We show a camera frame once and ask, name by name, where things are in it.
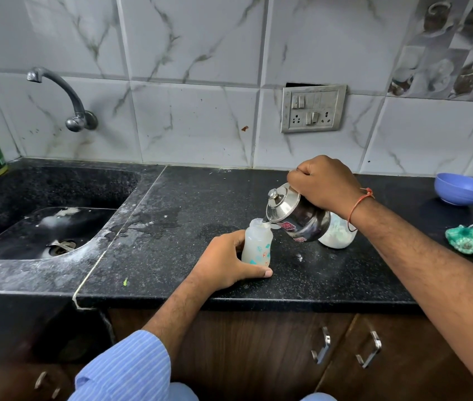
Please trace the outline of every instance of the drain strainer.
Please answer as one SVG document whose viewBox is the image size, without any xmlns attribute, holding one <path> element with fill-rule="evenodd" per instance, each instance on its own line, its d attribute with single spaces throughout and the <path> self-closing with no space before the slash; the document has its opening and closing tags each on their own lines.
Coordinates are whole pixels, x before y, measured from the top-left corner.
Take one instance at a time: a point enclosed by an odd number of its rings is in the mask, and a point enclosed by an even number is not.
<svg viewBox="0 0 473 401">
<path fill-rule="evenodd" d="M 51 256 L 60 256 L 65 253 L 71 252 L 71 250 L 75 249 L 77 247 L 77 243 L 75 243 L 71 239 L 68 239 L 66 241 L 60 241 L 57 243 L 53 242 L 49 246 L 50 246 L 49 254 Z"/>
</svg>

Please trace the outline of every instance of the bracelet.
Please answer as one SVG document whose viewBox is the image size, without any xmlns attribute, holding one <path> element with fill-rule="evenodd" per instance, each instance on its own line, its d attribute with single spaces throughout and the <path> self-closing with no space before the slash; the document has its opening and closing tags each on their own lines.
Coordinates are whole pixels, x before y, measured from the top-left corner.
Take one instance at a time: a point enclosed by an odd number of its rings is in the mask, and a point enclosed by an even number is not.
<svg viewBox="0 0 473 401">
<path fill-rule="evenodd" d="M 373 199 L 376 199 L 376 198 L 374 197 L 374 193 L 372 192 L 372 189 L 371 189 L 371 188 L 368 188 L 368 187 L 367 187 L 367 188 L 362 188 L 362 187 L 361 187 L 361 190 L 366 190 L 367 193 L 366 193 L 365 195 L 361 195 L 360 199 L 357 200 L 357 202 L 356 202 L 355 205 L 353 206 L 352 210 L 350 211 L 350 215 L 348 215 L 348 230 L 349 230 L 350 232 L 355 232 L 355 231 L 357 230 L 357 228 L 355 228 L 354 230 L 351 230 L 351 229 L 350 229 L 350 220 L 352 219 L 352 214 L 353 214 L 353 210 L 355 209 L 355 207 L 357 207 L 357 206 L 359 205 L 359 203 L 360 203 L 361 201 L 363 201 L 363 200 L 364 200 L 365 198 L 367 198 L 367 197 L 372 197 Z"/>
</svg>

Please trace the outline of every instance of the kettle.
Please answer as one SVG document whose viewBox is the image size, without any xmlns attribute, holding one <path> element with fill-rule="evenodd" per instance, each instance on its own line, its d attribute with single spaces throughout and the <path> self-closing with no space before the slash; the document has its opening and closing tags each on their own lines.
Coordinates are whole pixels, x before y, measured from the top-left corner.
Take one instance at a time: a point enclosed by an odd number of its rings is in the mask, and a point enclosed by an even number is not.
<svg viewBox="0 0 473 401">
<path fill-rule="evenodd" d="M 268 192 L 266 218 L 276 223 L 296 242 L 312 242 L 330 226 L 329 211 L 320 209 L 288 183 Z"/>
</svg>

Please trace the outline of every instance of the chrome faucet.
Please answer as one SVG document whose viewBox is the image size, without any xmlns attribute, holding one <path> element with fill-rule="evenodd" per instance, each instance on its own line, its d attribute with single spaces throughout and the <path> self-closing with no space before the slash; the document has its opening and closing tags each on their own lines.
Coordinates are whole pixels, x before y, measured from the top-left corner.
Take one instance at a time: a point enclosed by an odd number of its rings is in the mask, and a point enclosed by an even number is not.
<svg viewBox="0 0 473 401">
<path fill-rule="evenodd" d="M 27 73 L 27 80 L 30 82 L 41 83 L 41 80 L 46 77 L 49 80 L 54 81 L 60 87 L 64 89 L 71 102 L 73 103 L 73 109 L 75 110 L 75 116 L 72 116 L 66 120 L 66 128 L 73 132 L 80 132 L 83 129 L 95 129 L 99 124 L 97 117 L 93 112 L 84 109 L 82 101 L 80 100 L 75 90 L 61 78 L 55 72 L 52 72 L 45 67 L 33 67 L 30 72 Z"/>
</svg>

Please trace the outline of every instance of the hand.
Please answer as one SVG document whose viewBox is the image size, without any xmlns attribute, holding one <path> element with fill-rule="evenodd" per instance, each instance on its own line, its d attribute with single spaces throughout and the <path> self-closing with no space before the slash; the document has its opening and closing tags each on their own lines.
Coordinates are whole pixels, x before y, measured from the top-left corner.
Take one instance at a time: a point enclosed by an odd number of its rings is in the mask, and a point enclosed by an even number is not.
<svg viewBox="0 0 473 401">
<path fill-rule="evenodd" d="M 211 294 L 244 278 L 271 277 L 272 269 L 238 260 L 236 250 L 243 248 L 244 240 L 244 230 L 213 238 L 189 277 L 206 284 Z"/>
<path fill-rule="evenodd" d="M 297 192 L 321 209 L 347 219 L 364 195 L 359 181 L 339 159 L 325 155 L 306 160 L 288 173 L 287 181 Z"/>
</svg>

